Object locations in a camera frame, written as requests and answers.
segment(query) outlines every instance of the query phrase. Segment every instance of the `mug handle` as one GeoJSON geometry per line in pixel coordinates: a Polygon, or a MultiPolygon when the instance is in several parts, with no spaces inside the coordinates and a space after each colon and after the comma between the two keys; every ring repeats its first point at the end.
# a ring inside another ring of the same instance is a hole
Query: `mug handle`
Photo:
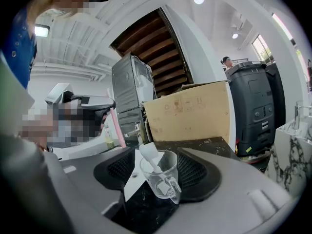
{"type": "Polygon", "coordinates": [[[172,202],[176,205],[179,204],[180,198],[181,198],[181,188],[179,184],[177,183],[176,179],[172,176],[166,176],[165,182],[170,185],[170,189],[168,190],[168,194],[172,202]]]}

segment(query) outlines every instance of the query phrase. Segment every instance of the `blue shirt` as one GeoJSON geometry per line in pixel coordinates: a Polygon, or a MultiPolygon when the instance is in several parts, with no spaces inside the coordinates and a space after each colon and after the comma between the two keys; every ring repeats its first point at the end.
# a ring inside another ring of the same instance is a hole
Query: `blue shirt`
{"type": "Polygon", "coordinates": [[[37,53],[35,34],[30,38],[27,25],[27,9],[22,8],[14,17],[2,51],[15,77],[27,88],[31,67],[37,53]]]}

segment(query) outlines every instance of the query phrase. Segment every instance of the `cardboard box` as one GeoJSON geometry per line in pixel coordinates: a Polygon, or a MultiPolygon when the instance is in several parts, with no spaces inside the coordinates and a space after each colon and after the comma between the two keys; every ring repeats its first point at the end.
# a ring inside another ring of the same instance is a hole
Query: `cardboard box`
{"type": "Polygon", "coordinates": [[[144,103],[154,141],[223,137],[229,143],[226,83],[191,84],[183,91],[144,103]]]}

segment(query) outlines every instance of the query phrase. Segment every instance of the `glass mug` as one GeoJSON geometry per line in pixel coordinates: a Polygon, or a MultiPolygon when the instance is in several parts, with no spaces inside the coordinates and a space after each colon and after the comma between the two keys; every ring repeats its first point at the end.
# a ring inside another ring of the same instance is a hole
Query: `glass mug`
{"type": "Polygon", "coordinates": [[[153,162],[162,170],[156,173],[151,164],[142,159],[140,168],[150,185],[155,196],[161,199],[170,198],[173,203],[178,204],[181,196],[181,188],[177,183],[177,155],[171,151],[159,151],[158,157],[153,162]]]}

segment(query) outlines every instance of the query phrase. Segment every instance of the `black countertop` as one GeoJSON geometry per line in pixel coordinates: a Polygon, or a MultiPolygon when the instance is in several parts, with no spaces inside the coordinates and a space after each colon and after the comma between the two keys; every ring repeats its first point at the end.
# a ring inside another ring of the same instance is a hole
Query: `black countertop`
{"type": "MultiPolygon", "coordinates": [[[[222,137],[155,142],[155,145],[159,151],[174,151],[178,147],[186,147],[239,160],[222,137]]],[[[152,234],[175,213],[177,208],[178,205],[170,199],[156,197],[145,181],[125,203],[125,209],[120,210],[112,220],[134,233],[152,234]]]]}

